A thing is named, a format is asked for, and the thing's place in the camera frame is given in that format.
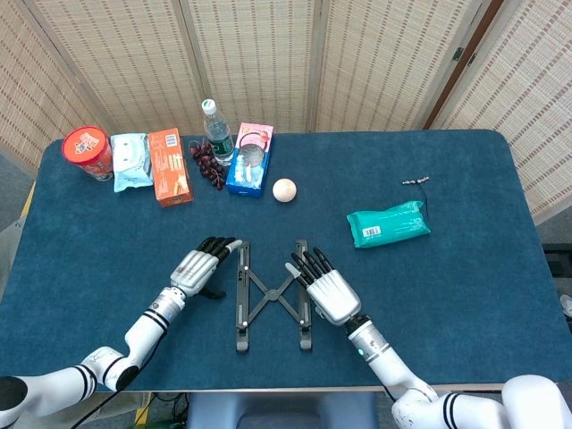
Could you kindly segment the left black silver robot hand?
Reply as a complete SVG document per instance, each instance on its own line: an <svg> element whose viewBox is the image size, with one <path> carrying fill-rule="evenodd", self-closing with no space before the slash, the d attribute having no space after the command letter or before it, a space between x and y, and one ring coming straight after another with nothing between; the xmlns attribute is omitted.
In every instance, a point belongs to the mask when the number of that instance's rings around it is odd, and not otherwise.
<svg viewBox="0 0 572 429"><path fill-rule="evenodd" d="M241 245L242 240L234 237L204 239L172 272L171 286L181 290L186 299L196 295L214 300L225 298L225 292L208 289L206 284L219 264Z"/></svg>

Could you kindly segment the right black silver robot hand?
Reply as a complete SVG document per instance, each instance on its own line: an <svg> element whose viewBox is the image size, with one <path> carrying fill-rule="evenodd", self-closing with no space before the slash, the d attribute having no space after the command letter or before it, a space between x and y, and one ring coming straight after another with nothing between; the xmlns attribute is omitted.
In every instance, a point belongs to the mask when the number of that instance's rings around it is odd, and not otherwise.
<svg viewBox="0 0 572 429"><path fill-rule="evenodd" d="M322 318L341 326L359 313L357 293L320 248L303 251L301 257L291 253L290 257L293 263L287 262L286 269L306 290Z"/></svg>

